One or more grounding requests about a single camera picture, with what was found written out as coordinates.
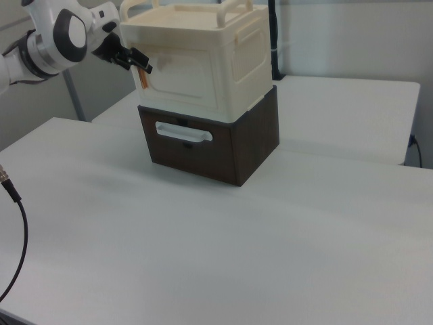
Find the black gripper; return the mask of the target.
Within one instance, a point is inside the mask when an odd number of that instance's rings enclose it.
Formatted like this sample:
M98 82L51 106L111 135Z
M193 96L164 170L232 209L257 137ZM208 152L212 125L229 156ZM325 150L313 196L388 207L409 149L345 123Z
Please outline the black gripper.
M123 47L120 37L114 32L111 32L103 40L101 45L93 51L93 55L103 61L119 65L125 70L130 70L131 65L146 73L151 73L153 69L149 63L149 58L144 53L134 47L130 49Z

